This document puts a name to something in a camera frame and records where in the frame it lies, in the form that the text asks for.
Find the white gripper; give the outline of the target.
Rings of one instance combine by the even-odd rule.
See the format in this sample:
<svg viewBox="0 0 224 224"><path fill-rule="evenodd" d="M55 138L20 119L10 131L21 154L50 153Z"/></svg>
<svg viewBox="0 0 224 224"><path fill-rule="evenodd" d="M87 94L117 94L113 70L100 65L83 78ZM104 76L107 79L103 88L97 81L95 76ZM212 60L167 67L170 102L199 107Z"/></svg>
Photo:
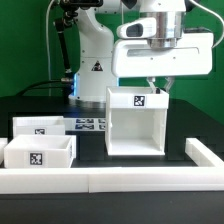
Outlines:
<svg viewBox="0 0 224 224"><path fill-rule="evenodd" d="M187 33L174 48L150 47L146 40L119 40L112 56L112 73L119 78L147 77L156 92L154 77L166 77L169 92L174 77L207 75L212 70L212 33Z"/></svg>

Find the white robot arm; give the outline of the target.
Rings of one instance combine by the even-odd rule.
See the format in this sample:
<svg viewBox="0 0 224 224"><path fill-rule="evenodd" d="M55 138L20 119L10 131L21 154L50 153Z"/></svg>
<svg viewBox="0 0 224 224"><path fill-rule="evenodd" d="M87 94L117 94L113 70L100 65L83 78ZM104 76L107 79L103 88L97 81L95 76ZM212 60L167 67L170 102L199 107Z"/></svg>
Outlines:
<svg viewBox="0 0 224 224"><path fill-rule="evenodd" d="M120 78L145 77L157 93L157 77L206 75L212 69L214 35L186 29L193 0L51 0L64 11L55 21L67 80L66 96L103 103Z"/></svg>

